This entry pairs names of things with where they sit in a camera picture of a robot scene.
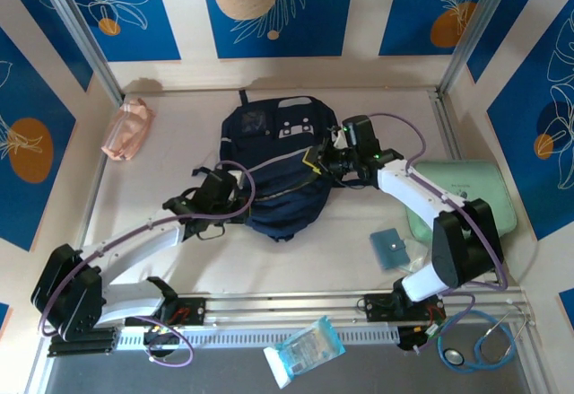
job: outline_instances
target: black mounting bracket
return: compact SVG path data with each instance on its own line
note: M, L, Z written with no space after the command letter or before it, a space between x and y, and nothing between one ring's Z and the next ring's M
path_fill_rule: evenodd
M423 302L413 303L406 309L397 309L391 293L367 293L363 297L364 310L368 322L407 322L428 321L431 319L430 306L443 309L442 300L436 295Z
M68 244L52 252L31 296L36 309L44 311L57 286L83 262L81 253ZM87 265L58 296L48 315L48 322L65 341L82 341L83 336L96 325L101 316L101 307L106 302L101 296L101 289L100 268Z
M164 303L152 316L164 324L202 326L205 318L204 297L177 297ZM126 327L150 327L152 324L137 318L127 318Z
M117 330L115 328L94 328L72 341L60 336L52 337L48 347L48 357L63 355L110 354L116 349Z

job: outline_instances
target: orange circle pattern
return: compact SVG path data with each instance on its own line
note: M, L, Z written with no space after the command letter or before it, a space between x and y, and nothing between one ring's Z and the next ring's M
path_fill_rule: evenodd
M474 2L464 2L457 8L446 10L441 14L430 30L432 44L441 48L455 47L460 41L475 8Z
M552 156L554 140L548 134L541 134L535 139L535 153L540 159L548 159Z
M100 28L100 31L104 32L106 35L109 35L110 37L115 37L116 35L119 35L119 33L121 32L119 24L117 24L115 20L111 20L107 17L101 19L98 22L98 27Z
M21 118L12 125L12 131L29 140L42 137L36 147L41 153L28 150L25 147L12 149L8 156L14 172L28 183L41 183L50 173L54 161L54 145L50 131L42 122L35 118Z

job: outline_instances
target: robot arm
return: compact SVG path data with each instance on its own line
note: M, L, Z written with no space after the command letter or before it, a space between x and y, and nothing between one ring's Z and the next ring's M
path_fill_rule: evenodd
M177 294L160 278L149 277L135 285L113 285L122 273L154 253L175 246L190 237L198 236L210 225L224 230L224 222L242 223L245 215L229 218L246 204L246 199L230 199L237 190L237 180L223 170L209 171L198 189L189 189L163 205L160 213L172 214L168 222L154 226L157 219L150 217L127 232L95 243L82 250L63 245L54 250L34 288L32 304L45 312L54 291L79 266L48 311L48 322L66 341L81 338L94 326L133 316L157 315L168 319L178 310ZM86 264L92 255L103 256L102 250L117 243L110 252L109 263L102 270Z
M329 140L309 149L304 162L317 173L336 178L356 172L364 182L411 208L433 230L431 263L394 284L391 298L395 315L403 315L417 303L436 298L436 294L455 289L493 269L492 259L475 232L464 235L470 227L461 211L472 218L498 258L503 259L488 204L481 199L470 202L448 193L408 169L401 154L392 149L381 150L366 116L345 120L335 143ZM234 176L222 170L210 171L201 188L189 189L163 205L164 210L175 215L168 223L152 228L154 220L150 218L136 228L141 230L148 225L150 231L146 234L126 241L123 241L126 236L119 234L121 237L112 237L83 249L88 254L100 251L106 243L123 241L103 272L99 267L87 264L76 273L48 311L49 323L64 340L74 340L96 324L130 316L156 315L161 320L168 320L178 310L179 301L177 294L161 279L151 277L137 285L112 285L113 280L159 250L195 235L201 238L201 232L210 225L224 228L222 218L246 205L246 200L237 194L230 199L236 189ZM195 193L188 198L192 190ZM193 219L193 214L219 216ZM231 221L243 223L244 218ZM63 279L85 263L81 253L69 245L52 253L31 297L39 311L45 312Z
M337 178L356 172L365 183L413 210L433 231L431 263L394 284L396 314L494 268L484 244L460 212L470 216L496 256L503 260L492 211L486 202L467 201L451 194L409 169L400 153L381 150L367 116L346 119L338 133L335 143L325 141L309 149L305 163L318 173ZM470 235L465 236L464 231L469 230Z

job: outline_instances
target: metal frame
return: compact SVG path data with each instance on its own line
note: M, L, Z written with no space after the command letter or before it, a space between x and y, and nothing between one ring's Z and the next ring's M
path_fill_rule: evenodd
M71 32L77 45L86 56L101 79L109 96L119 105L123 101L120 87L111 73L98 43L93 37L86 21L74 0L50 0L58 14ZM476 12L468 23L463 36L452 55L452 59L439 86L428 90L435 117L441 128L445 147L452 159L463 159L464 154L452 127L452 120L444 97L458 77L472 54L477 42L483 35L500 0L480 0ZM87 225L91 217L93 202L100 184L105 162L100 165L100 173L94 182L92 202L85 216L85 231L80 237L83 242ZM505 293L495 293L482 288L466 288L476 295L475 308L501 318L508 311L506 301L512 300L530 313L528 303L519 287L510 287ZM317 318L327 315L341 333L347 344L367 342L368 344L396 343L394 324L367 323L364 314L358 309L357 301L365 293L388 293L389 291L352 291L339 293L260 293L260 294L208 294L203 327L184 327L182 332L199 347L262 347L269 340L281 341L294 330L310 324ZM466 297L445 297L445 310L452 315L463 310ZM479 319L469 316L463 323L476 322ZM506 319L514 333L520 327L520 317ZM400 325L418 324L417 321L401 322ZM123 328L118 340L118 350L142 349L141 335L144 328ZM553 392L552 381L544 374L544 359L539 355L540 344L535 332L526 327L518 341L518 355L525 370L527 383L532 392ZM44 392L53 361L46 358L49 341L43 339L34 363L33 371L25 392Z
M119 106L124 99L116 78L109 69L108 62L93 37L74 0L50 0L74 41L82 51L93 72L100 78L104 90Z
M464 69L468 58L473 53L476 44L491 21L492 15L499 6L501 0L479 0L476 11L466 25L460 41L455 47L450 63L443 74L437 93L440 98L448 94L457 80L458 74Z
M96 174L93 182L91 183L90 193L88 196L88 204L86 205L86 209L83 212L82 222L82 229L79 231L78 236L76 238L75 244L77 245L78 249L83 246L86 242L86 237L88 235L88 228L86 225L89 225L91 222L91 217L93 216L93 210L96 206L96 198L98 196L98 190L100 190L101 181L104 177L104 171L106 170L106 163L108 162L108 156L105 153L100 155L100 161L98 162L98 168L96 169Z

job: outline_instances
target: purple cable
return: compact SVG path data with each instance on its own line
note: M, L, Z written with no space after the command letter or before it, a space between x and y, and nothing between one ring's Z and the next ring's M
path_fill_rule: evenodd
M189 342L189 340L187 340L185 338L185 336L183 334L181 334L179 331L177 331L175 328L173 328L172 326L170 326L168 324L164 324L160 320L157 320L155 318L151 318L148 316L136 316L136 318L138 318L139 320L143 320L145 322L150 322L153 325L159 325L160 327L168 329L169 331L171 331L171 333L173 333L173 335L175 337L177 337L180 341L182 341L184 343L184 345L187 346L187 349L189 350L189 357L188 357L188 359L186 359L186 361L184 361L182 363L166 363L163 360L158 360L157 358L155 358L152 355L152 346L148 345L145 348L145 352L153 360L154 363L162 365L164 367L179 368L179 367L185 367L186 365L189 365L189 364L191 364L192 361L194 361L194 347L191 346L191 343Z
M421 156L424 155L424 153L427 150L427 142L424 139L424 135L422 134L422 132L419 130L419 128L410 120L407 120L406 118L401 118L400 116L397 116L396 114L393 113L373 113L373 114L369 114L370 118L376 117L376 116L385 116L385 117L389 117L389 118L396 118L397 120L402 121L403 123L405 123L406 125L408 125L415 133L416 135L420 138L421 140L421 144L422 144L422 149L414 156L412 156L411 158L409 158L406 162L406 165L404 167L404 170L406 171L406 174L415 182L417 182L419 185L421 185L423 188L427 189L428 191L430 191L432 194L436 195L437 197L442 199L442 193L436 189L435 187L433 187L430 183L427 183L425 180L421 179L420 177L418 177L416 174L411 174L410 173L410 168L411 165L413 164L414 161L416 161L417 159L419 159ZM492 259L492 262L494 263L494 266L496 267L496 272L499 276L500 279L500 283L501 285L494 285L494 284L486 284L484 282L468 282L468 284L471 285L479 285L479 286L486 286L488 288L497 290L497 291L504 291L509 287L509 281L506 277L506 273L504 272L504 267L502 266L502 263L500 262L500 260L498 259L498 257L496 256L496 252L494 252L494 249L492 248L491 244L488 242L488 240L486 240L486 237L484 236L483 232L480 230L480 228L478 227L478 225L474 222L474 220L470 217L470 215L465 212L461 207L457 206L457 204L455 204L450 198L447 198L447 200L445 201L449 206L451 206L452 208L454 208L455 210L457 210L457 212L460 213L461 216L463 216L463 218L466 220L466 222L470 225L470 227L473 229L474 233L476 234L476 236L478 237L478 239L481 241L481 243L483 244L484 248L486 249L486 251L488 252L489 256Z
M432 186L430 183L426 182L425 180L421 179L419 176L417 176L416 174L409 174L409 177L416 181L419 185L421 185L423 188L427 189L429 192L431 192L432 194L436 195L439 198L442 198L442 193L436 189L434 186ZM494 249L492 248L491 244L488 242L488 240L486 239L486 236L484 236L483 232L481 231L481 229L478 227L478 225L476 224L476 222L473 220L472 217L470 217L470 215L465 212L462 207L459 207L454 201L452 201L450 198L447 198L445 200L445 202L451 206L452 208L454 208L461 216L463 216L465 218L465 221L470 225L470 227L473 229L474 233L476 234L476 236L478 237L478 239L481 241L481 243L483 244L484 248L486 249L486 251L488 252L489 256L492 259L492 262L494 263L494 266L496 268L496 272L499 276L500 279L500 285L494 285L494 284L486 284L484 282L468 282L471 285L480 285L480 286L487 286L491 289L494 289L496 291L505 291L508 287L509 287L509 280L506 277L506 273L504 272L504 267L502 266L502 263L500 262L498 256L496 255L496 252L494 251Z
M418 127L416 127L416 125L411 122L410 120L406 119L406 118L401 118L400 116L397 116L396 114L393 113L373 113L373 114L369 114L370 118L374 118L376 116L386 116L388 118L395 118L397 120L400 120L401 122L405 123L406 125L408 125L415 133L416 135L419 137L419 139L421 140L421 144L422 144L422 149L415 155L411 156L407 161L406 161L406 166L404 167L405 171L409 171L409 169L411 168L411 165L413 164L414 161L416 161L417 159L419 159L421 156L424 155L424 153L427 151L427 141L424 139L424 135L422 134L422 132L419 130Z
M404 167L404 171L406 172L406 175L408 177L410 177L413 181L415 181L416 183L418 183L419 185L421 185L423 188L427 189L428 191L430 191L432 194L434 194L435 196L437 196L438 198L442 199L443 194L442 192L440 192L437 188L435 188L434 186L432 186L430 183L426 182L425 180L421 179L419 176L417 176L416 174L411 174L410 172L410 168L411 165L413 164L413 162L415 160L417 160L418 158L420 158L421 156L424 155L424 153L427 150L427 142L424 139L424 136L422 135L422 132L419 130L418 127L416 127L416 125L414 123L412 123L411 121L407 120L406 118L401 118L400 116L397 116L395 114L392 113L374 113L374 114L370 114L369 117L375 117L375 116L387 116L389 118L396 118L400 121L402 121L403 123L405 123L406 125L408 125L409 127L411 127L411 129L416 133L416 135L419 136L419 138L421 139L421 143L422 143L422 149L413 157L409 158L406 162L406 165ZM475 281L471 281L471 282L467 282L470 285L479 285L479 286L486 286L488 288L494 289L496 291L505 291L508 287L509 287L509 280L506 277L506 273L504 272L504 267L502 266L502 263L500 262L498 256L496 255L496 252L494 251L494 249L492 248L491 244L488 242L488 240L486 239L486 237L484 236L483 232L480 230L480 228L478 227L478 225L476 224L476 222L473 220L472 217L470 217L470 215L465 212L462 207L457 206L457 204L452 201L450 198L446 198L445 202L451 206L453 209L455 209L461 216L463 216L463 218L465 219L465 221L469 224L469 226L473 229L474 233L476 234L476 236L478 237L478 239L481 241L481 243L483 244L484 248L486 249L486 251L488 252L489 256L492 259L492 263L494 264L495 268L496 268L496 272L497 275L499 277L500 280L500 285L494 285L494 284L486 284L485 282L475 282ZM460 292L460 293L454 293L452 290L448 290L445 293L443 293L443 295L463 295L463 296L469 296L471 297L471 302L470 304L466 307L466 309L464 309L463 311L461 311L458 316L456 316L456 319L447 327L445 328L444 331L441 331L439 333L438 336L435 336L434 338L439 338L440 336L442 336L443 334L445 334L446 332L448 332L449 330L451 330L464 316L466 316L468 314L468 312L473 308L474 304L476 303L476 297L474 297L473 293L465 293L465 292ZM431 342L427 342L425 343L423 346L421 346L419 348L419 351L422 351L424 349L426 349L428 347L428 345Z
M231 165L233 167L239 168L241 171L243 171L243 173L248 178L249 185L251 186L251 193L249 195L248 202L243 207L241 207L239 210L237 210L233 213L229 213L226 215L191 214L191 215L177 215L177 216L165 217L165 218L160 219L158 221L152 222L151 225L147 225L147 224L142 225L139 228L136 228L136 229L132 230L131 232L128 232L127 234L122 235L121 237L118 237L114 241L111 241L110 243L106 244L105 246L102 247L101 250L96 250L88 258L86 258L84 261L82 261L80 264L78 264L76 267L74 267L70 271L70 273L68 273L67 276L64 277L64 279L62 279L62 282L60 282L60 284L57 286L57 288L54 290L54 292L50 295L50 298L48 299L48 302L46 303L46 307L44 308L44 311L42 312L42 315L39 319L39 330L42 333L42 335L44 337L53 337L53 336L57 335L56 330L46 331L46 321L48 320L48 315L49 315L50 311L52 310L52 308L54 307L54 304L56 303L58 297L60 296L60 294L62 293L64 288L72 281L72 279L74 279L75 275L77 275L84 267L86 267L88 264L92 263L96 258L103 257L106 252L112 250L117 245L134 238L136 235L141 234L144 231L148 231L151 228L154 228L158 225L163 225L164 223L179 221L182 219L208 219L208 220L230 219L232 217L239 216L243 212L248 210L249 207L251 206L251 203L253 203L253 200L255 199L256 190L255 190L255 181L253 180L253 176L251 176L251 174L249 173L247 168L245 168L243 165L241 165L237 162L221 161L215 165L215 168L217 168L221 165Z

